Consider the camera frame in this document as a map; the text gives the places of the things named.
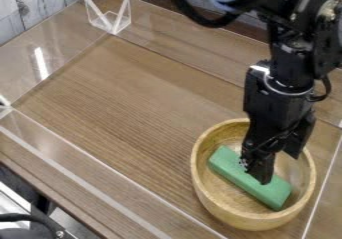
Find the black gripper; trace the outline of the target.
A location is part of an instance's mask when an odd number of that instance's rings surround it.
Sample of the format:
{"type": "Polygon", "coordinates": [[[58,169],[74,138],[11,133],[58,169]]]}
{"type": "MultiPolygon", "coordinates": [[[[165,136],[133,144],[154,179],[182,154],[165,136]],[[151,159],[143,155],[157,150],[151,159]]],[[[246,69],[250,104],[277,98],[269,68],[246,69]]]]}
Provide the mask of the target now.
{"type": "Polygon", "coordinates": [[[300,158],[313,133],[313,86],[285,84],[272,73],[272,64],[252,65],[245,80],[244,111],[250,127],[242,143],[241,162],[262,185],[272,182],[276,154],[300,158]]]}

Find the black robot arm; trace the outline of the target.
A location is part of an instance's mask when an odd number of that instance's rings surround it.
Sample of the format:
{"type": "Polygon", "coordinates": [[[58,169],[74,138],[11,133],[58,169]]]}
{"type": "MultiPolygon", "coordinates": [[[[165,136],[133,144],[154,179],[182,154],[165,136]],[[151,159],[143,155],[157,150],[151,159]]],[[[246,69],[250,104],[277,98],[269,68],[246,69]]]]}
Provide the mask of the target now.
{"type": "Polygon", "coordinates": [[[272,58],[246,73],[244,111],[250,126],[241,164],[266,185],[276,154],[301,155],[314,124],[314,104],[332,92],[329,73],[342,67],[342,0],[229,0],[268,23],[272,58]]]}

